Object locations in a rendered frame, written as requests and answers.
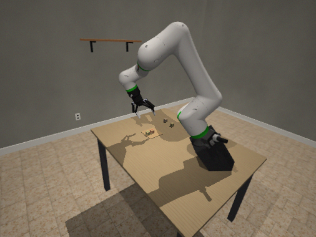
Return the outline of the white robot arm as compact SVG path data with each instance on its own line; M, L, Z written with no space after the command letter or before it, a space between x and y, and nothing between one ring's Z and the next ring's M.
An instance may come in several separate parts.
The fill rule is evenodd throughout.
M119 74L119 82L129 97L140 94L136 81L147 76L171 54L175 55L189 77L197 97L183 106L177 118L192 137L196 147L210 148L215 142L228 143L207 125L208 117L222 103L222 95L212 82L196 51L188 27L182 22L169 24L161 33L140 46L137 66Z

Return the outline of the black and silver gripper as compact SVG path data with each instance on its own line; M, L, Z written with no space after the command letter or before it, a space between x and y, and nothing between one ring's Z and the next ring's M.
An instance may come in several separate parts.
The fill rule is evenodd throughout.
M150 103L147 99L142 99L141 94L137 95L136 97L132 98L133 102L132 104L132 112L136 113L136 115L138 116L138 118L140 119L140 115L137 111L138 106L146 106L148 108L150 108L152 110L152 113L154 114L154 116L156 115L155 111L154 111L154 105L152 103ZM136 104L136 109L134 108L134 104Z

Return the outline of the tan flat mat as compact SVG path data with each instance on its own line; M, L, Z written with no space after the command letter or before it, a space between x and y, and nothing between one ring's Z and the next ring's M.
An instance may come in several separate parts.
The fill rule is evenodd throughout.
M150 135L146 135L146 131L150 131L150 129L154 129L154 133L150 133ZM152 139L152 138L155 138L155 137L158 137L159 135L162 135L163 133L158 131L157 129L155 129L154 127L150 128L150 129L147 129L147 130L144 130L142 131L142 133L147 136L148 138Z

